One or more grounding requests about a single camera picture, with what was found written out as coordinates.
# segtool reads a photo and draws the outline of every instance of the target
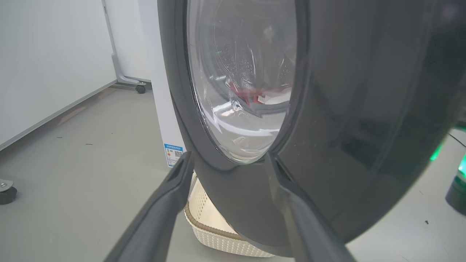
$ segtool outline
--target black cable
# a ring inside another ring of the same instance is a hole
[[[460,142],[458,139],[456,139],[456,137],[452,136],[451,134],[449,134],[450,137],[454,138],[456,141],[458,141],[458,143],[460,143],[462,146],[466,147],[465,144],[463,144],[462,142]]]

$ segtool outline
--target white woven basket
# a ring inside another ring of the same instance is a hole
[[[196,180],[185,206],[185,216],[199,242],[210,248],[237,255],[274,256],[243,240],[228,225],[210,201],[199,180]]]

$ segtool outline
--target transparent glass window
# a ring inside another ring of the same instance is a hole
[[[206,130],[237,163],[260,158],[283,123],[296,60],[293,0],[192,0],[188,52]]]

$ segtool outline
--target blue and white label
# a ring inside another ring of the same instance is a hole
[[[182,154],[183,148],[181,146],[165,144],[165,155],[167,156],[168,166],[174,166]]]

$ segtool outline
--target open washing machine door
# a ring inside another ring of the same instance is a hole
[[[232,228],[294,256],[277,198],[290,188],[343,242],[384,216],[456,121],[465,14],[455,0],[159,0],[184,144]]]

